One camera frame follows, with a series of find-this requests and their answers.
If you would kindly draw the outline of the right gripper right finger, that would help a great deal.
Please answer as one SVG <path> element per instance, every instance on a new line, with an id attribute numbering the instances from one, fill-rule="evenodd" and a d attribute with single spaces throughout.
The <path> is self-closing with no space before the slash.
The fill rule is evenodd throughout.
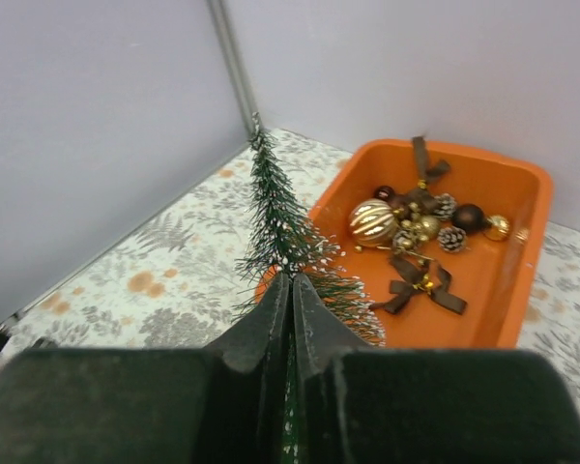
<path id="1" fill-rule="evenodd" d="M 520 350 L 381 349 L 293 283 L 303 463 L 580 463 L 559 372 Z"/>

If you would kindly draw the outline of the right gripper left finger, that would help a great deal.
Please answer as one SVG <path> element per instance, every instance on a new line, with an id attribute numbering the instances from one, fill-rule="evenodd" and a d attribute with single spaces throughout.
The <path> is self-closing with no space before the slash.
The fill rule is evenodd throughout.
<path id="1" fill-rule="evenodd" d="M 0 463 L 277 463 L 290 282 L 202 348 L 35 348 L 0 372 Z"/>

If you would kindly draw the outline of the brown ribbon bow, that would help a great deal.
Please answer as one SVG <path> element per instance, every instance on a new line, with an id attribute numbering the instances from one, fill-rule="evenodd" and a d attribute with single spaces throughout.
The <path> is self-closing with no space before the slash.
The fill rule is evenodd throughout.
<path id="1" fill-rule="evenodd" d="M 391 298 L 386 302 L 373 303 L 370 310 L 383 309 L 389 314 L 399 314 L 417 295 L 426 295 L 434 304 L 458 315 L 462 315 L 467 302 L 450 292 L 452 275 L 431 258 L 420 257 L 416 264 L 394 255 L 390 264 L 397 271 L 399 280 L 389 285 Z"/>

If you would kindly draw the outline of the small green christmas tree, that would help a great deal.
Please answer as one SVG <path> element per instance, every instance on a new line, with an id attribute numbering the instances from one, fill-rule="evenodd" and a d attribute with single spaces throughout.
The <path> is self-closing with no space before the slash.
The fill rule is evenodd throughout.
<path id="1" fill-rule="evenodd" d="M 333 316 L 368 344 L 382 344 L 384 330 L 362 302 L 363 284 L 355 277 L 338 274 L 340 269 L 333 265 L 333 259 L 341 255 L 339 245 L 322 235 L 307 217 L 289 177 L 278 165 L 276 140 L 265 130 L 257 112 L 251 121 L 252 232 L 238 272 L 245 279 L 260 278 L 268 284 L 275 274 L 294 278 L 305 271 Z"/>

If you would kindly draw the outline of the orange plastic bin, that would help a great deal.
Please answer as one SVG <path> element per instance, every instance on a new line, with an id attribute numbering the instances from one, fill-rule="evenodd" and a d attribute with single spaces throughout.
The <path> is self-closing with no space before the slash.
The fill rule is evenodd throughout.
<path id="1" fill-rule="evenodd" d="M 427 256 L 451 273 L 450 291 L 467 303 L 456 315 L 427 295 L 412 298 L 397 315 L 379 309 L 380 345 L 394 348 L 512 348 L 517 343 L 531 293 L 543 234 L 550 212 L 553 182 L 542 168 L 479 148 L 429 141 L 432 163 L 446 160 L 449 173 L 431 186 L 458 202 L 478 205 L 487 215 L 508 219 L 509 238 L 494 242 L 477 233 L 458 253 L 428 243 Z M 380 186 L 405 193 L 419 181 L 410 142 L 380 139 L 352 156 L 309 215 L 322 233 L 340 245 L 336 261 L 343 273 L 364 284 L 369 300 L 391 298 L 397 278 L 384 250 L 356 251 L 348 232 L 351 211 Z"/>

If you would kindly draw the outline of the gold glitter berry sprig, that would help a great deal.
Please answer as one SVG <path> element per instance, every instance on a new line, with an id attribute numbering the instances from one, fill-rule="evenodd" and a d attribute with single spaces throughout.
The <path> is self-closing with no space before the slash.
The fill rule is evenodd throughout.
<path id="1" fill-rule="evenodd" d="M 427 265 L 431 258 L 421 248 L 437 238 L 441 221 L 425 214 L 416 202 L 400 207 L 394 213 L 398 218 L 398 228 L 392 238 L 392 254 L 414 258 L 420 267 Z"/>

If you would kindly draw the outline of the brown ribbon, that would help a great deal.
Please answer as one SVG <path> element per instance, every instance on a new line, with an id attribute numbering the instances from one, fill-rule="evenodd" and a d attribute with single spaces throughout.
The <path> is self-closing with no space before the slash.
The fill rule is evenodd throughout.
<path id="1" fill-rule="evenodd" d="M 416 203 L 421 212 L 431 213 L 439 206 L 439 201 L 429 192 L 428 188 L 449 173 L 451 167 L 444 159 L 439 159 L 435 164 L 431 163 L 422 135 L 412 138 L 412 148 L 418 181 L 417 185 L 404 196 L 409 202 Z"/>

